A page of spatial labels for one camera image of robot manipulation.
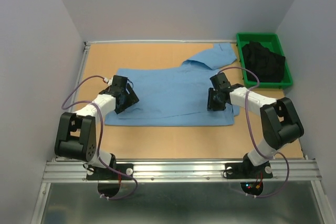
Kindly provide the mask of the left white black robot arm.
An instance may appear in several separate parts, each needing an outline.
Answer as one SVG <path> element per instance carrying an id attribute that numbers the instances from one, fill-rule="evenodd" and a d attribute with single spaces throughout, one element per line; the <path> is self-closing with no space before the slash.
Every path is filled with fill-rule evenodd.
<path id="1" fill-rule="evenodd" d="M 110 112 L 120 114 L 138 103 L 133 83 L 127 77 L 102 78 L 107 87 L 93 101 L 82 101 L 83 108 L 70 112 L 79 104 L 62 104 L 55 142 L 59 157 L 83 162 L 87 180 L 133 180 L 131 164 L 118 165 L 114 154 L 101 149 L 104 118 Z"/>

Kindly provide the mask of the light blue long sleeve shirt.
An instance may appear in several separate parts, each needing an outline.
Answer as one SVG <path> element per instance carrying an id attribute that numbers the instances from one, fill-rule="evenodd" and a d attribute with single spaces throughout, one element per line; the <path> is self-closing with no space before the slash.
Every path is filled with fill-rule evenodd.
<path id="1" fill-rule="evenodd" d="M 134 84 L 139 102 L 124 112 L 110 112 L 106 125 L 113 126 L 227 126 L 234 124 L 240 108 L 226 105 L 208 111 L 210 77 L 237 59 L 231 44 L 215 44 L 185 60 L 179 67 L 140 70 L 119 69 L 119 76 Z"/>

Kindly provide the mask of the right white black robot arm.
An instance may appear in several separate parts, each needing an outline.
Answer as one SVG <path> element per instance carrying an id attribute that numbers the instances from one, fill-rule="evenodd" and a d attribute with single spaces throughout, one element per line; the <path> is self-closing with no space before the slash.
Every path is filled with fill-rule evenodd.
<path id="1" fill-rule="evenodd" d="M 223 111 L 236 105 L 260 116 L 263 138 L 245 154 L 240 163 L 227 163 L 223 176 L 227 179 L 253 179 L 260 176 L 272 177 L 270 160 L 278 151 L 304 134 L 293 102 L 289 98 L 274 99 L 255 93 L 241 84 L 232 85 L 224 73 L 210 78 L 208 111 Z"/>

